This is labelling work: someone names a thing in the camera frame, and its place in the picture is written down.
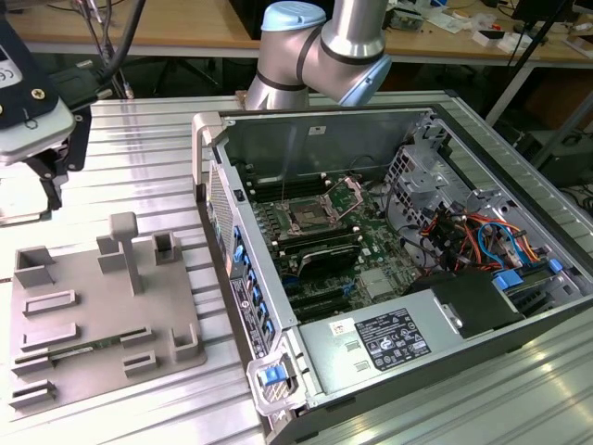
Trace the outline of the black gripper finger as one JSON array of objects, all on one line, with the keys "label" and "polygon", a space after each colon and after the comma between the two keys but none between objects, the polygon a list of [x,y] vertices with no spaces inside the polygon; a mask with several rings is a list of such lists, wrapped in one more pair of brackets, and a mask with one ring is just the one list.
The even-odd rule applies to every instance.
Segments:
[{"label": "black gripper finger", "polygon": [[62,207],[61,186],[64,178],[41,178],[40,184],[47,197],[47,207],[50,210],[59,210]]}]

